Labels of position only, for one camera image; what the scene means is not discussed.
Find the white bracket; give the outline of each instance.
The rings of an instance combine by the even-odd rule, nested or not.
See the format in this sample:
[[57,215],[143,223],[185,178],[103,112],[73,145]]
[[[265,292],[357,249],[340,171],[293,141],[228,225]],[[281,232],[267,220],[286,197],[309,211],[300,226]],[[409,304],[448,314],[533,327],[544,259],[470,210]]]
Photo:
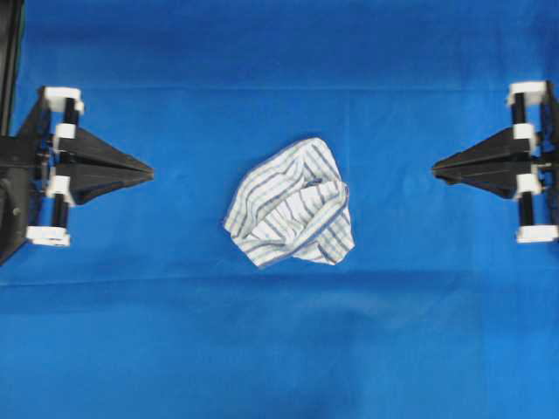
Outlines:
[[76,101],[75,109],[79,114],[83,115],[86,110],[84,102],[81,101],[80,89],[72,89],[70,87],[45,87],[45,99],[53,112],[64,112],[66,99],[74,99]]
[[522,225],[516,232],[518,243],[545,243],[559,238],[559,228],[551,224]]
[[70,193],[70,177],[57,175],[55,168],[51,168],[51,177],[49,179],[49,184],[46,188],[45,194],[49,198],[54,198],[54,196],[57,194],[64,195],[64,201],[68,205],[70,205],[71,207],[76,206],[72,194]]
[[52,137],[52,150],[56,154],[60,153],[59,142],[61,138],[68,138],[74,140],[76,138],[76,126],[73,124],[58,124],[54,130],[54,137]]
[[514,124],[513,138],[515,140],[529,140],[530,153],[534,153],[535,147],[538,145],[538,137],[535,134],[535,128],[532,124]]
[[532,192],[532,195],[540,195],[542,192],[542,183],[538,178],[538,169],[536,165],[532,165],[532,173],[523,173],[516,175],[516,195],[514,199],[518,199],[524,192]]
[[509,106],[514,104],[514,95],[517,93],[524,93],[526,106],[539,105],[545,98],[547,85],[545,81],[524,81],[513,83],[508,91],[507,104]]
[[70,245],[70,235],[63,227],[30,225],[27,227],[27,238],[33,244],[43,246],[68,247]]

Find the blue backdrop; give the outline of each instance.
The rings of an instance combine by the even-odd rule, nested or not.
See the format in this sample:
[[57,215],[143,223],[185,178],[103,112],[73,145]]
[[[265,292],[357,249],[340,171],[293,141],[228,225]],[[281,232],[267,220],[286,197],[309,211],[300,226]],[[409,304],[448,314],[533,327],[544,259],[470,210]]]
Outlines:
[[[431,165],[559,82],[555,2],[27,2],[14,128],[42,85],[155,181],[0,270],[0,417],[559,416],[559,246]],[[335,267],[258,271],[221,227],[257,162],[317,135],[351,198]]]

